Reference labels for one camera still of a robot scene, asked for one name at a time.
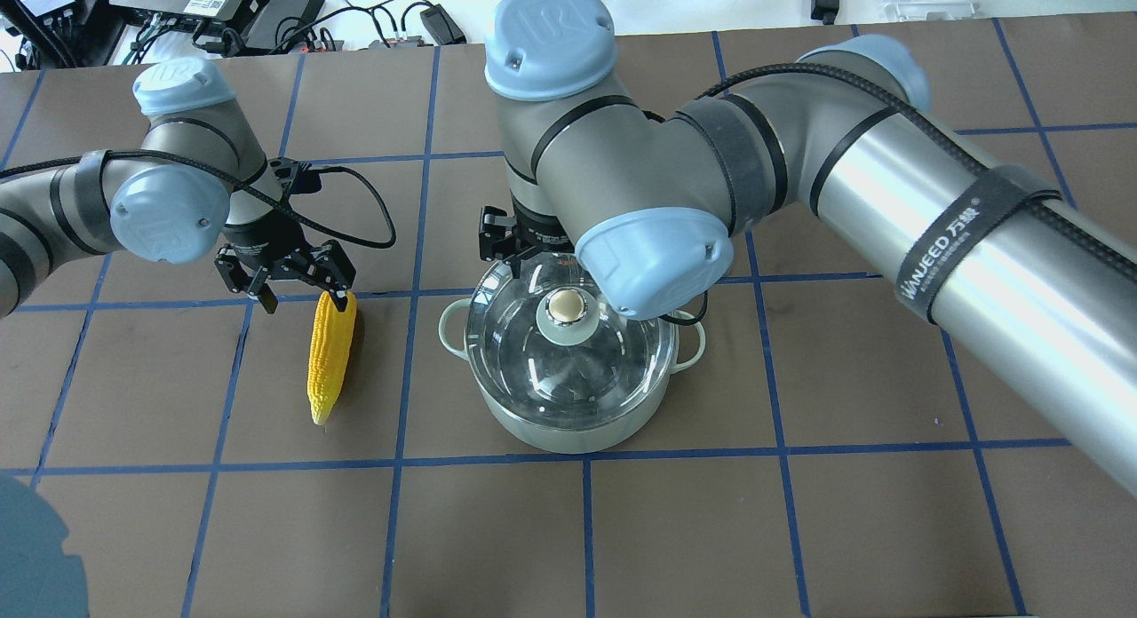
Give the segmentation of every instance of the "pot handle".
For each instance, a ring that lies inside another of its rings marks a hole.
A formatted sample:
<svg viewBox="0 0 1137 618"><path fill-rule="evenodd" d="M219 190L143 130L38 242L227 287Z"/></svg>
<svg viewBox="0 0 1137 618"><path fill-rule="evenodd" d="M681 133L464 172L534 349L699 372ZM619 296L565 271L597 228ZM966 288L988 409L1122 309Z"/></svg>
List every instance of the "pot handle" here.
<svg viewBox="0 0 1137 618"><path fill-rule="evenodd" d="M454 311L463 309L463 307L470 307L471 299L458 299L454 303L450 303L442 310L441 318L438 319L438 340L441 340L442 346L446 348L447 352L451 352L454 356L458 356L459 359L470 360L470 356L466 356L466 350L459 350L459 348L451 346L446 340L446 324L450 321Z"/></svg>
<svg viewBox="0 0 1137 618"><path fill-rule="evenodd" d="M677 310L675 314L686 319L695 318L692 317L692 315L688 315L687 311L682 310ZM691 356L689 360L683 360L683 362L681 364L679 362L674 364L673 366L671 366L667 374L679 374L679 371L683 371L686 368L690 368L695 364L699 362L699 359L703 358L703 352L707 351L707 332L703 329L703 324L700 323L695 324L695 332L698 332L699 334L699 348L697 351L695 351L695 356Z"/></svg>

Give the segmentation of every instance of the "blue object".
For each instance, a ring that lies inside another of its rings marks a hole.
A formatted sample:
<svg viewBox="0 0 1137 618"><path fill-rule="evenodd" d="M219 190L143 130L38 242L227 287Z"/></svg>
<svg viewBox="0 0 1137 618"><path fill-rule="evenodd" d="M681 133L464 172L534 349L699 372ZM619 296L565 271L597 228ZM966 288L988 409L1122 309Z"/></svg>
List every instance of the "blue object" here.
<svg viewBox="0 0 1137 618"><path fill-rule="evenodd" d="M134 80L134 99L146 116L163 116L236 99L221 69L196 56L163 60Z"/></svg>
<svg viewBox="0 0 1137 618"><path fill-rule="evenodd" d="M714 285L735 249L714 214L653 208L594 226L576 241L576 258L619 314L650 319Z"/></svg>
<svg viewBox="0 0 1137 618"><path fill-rule="evenodd" d="M485 36L485 81L513 100L556 100L600 83L616 65L600 0L501 0Z"/></svg>
<svg viewBox="0 0 1137 618"><path fill-rule="evenodd" d="M0 618L86 618L86 573L64 554L67 533L43 498L0 476Z"/></svg>
<svg viewBox="0 0 1137 618"><path fill-rule="evenodd" d="M208 253L229 217L217 178L186 165L156 165L126 178L110 202L110 229L148 261L194 261Z"/></svg>
<svg viewBox="0 0 1137 618"><path fill-rule="evenodd" d="M813 55L820 55L822 51L849 51L877 62L888 69L889 75L893 75L894 80L904 87L904 93L908 97L908 103L912 103L913 108L919 109L919 111L930 111L931 87L928 84L928 76L916 59L912 58L908 48L904 47L901 41L881 34L862 34L844 41L844 43L837 43L836 47L818 48L815 51L802 56L798 61L808 59Z"/></svg>

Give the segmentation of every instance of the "robotic arm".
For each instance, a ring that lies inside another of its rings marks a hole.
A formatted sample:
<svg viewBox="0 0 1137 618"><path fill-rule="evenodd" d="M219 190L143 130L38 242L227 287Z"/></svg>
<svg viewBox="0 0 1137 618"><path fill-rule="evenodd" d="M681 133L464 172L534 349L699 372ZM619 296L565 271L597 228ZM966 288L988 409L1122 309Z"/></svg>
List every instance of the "robotic arm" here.
<svg viewBox="0 0 1137 618"><path fill-rule="evenodd" d="M125 248L150 261L188 262L218 234L227 244L215 262L234 294L271 314L268 278L297 278L330 291L343 310L355 267L337 241L309 245L287 206L290 193L319 189L316 172L265 157L215 65L160 62L138 77L134 95L150 119L141 150L89 152L0 182L0 315L74 259Z"/></svg>
<svg viewBox="0 0 1137 618"><path fill-rule="evenodd" d="M617 311L654 318L725 273L731 234L804 202L1137 495L1137 253L926 119L906 49L821 48L658 125L615 55L599 0L499 5L485 76L515 218L484 210L483 258L575 249Z"/></svg>

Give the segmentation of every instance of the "plastic toy corn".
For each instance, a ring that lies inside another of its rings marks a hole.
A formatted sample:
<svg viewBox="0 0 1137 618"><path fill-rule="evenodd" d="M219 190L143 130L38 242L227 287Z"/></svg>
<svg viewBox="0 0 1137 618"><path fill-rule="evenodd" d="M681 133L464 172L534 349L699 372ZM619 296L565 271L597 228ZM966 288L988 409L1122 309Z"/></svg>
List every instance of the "plastic toy corn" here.
<svg viewBox="0 0 1137 618"><path fill-rule="evenodd" d="M312 420L323 425L343 387L343 374L351 352L355 331L356 298L348 292L348 307L337 311L325 292L316 303L316 319L312 324L312 350L308 356L308 402Z"/></svg>

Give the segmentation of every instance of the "white label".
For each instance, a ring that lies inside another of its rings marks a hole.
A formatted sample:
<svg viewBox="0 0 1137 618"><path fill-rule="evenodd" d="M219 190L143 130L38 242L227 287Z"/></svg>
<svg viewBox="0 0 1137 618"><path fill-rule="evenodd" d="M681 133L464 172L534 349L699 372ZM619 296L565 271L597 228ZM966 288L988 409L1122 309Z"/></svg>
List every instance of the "white label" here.
<svg viewBox="0 0 1137 618"><path fill-rule="evenodd" d="M186 15L217 16L225 0L190 0L184 11Z"/></svg>

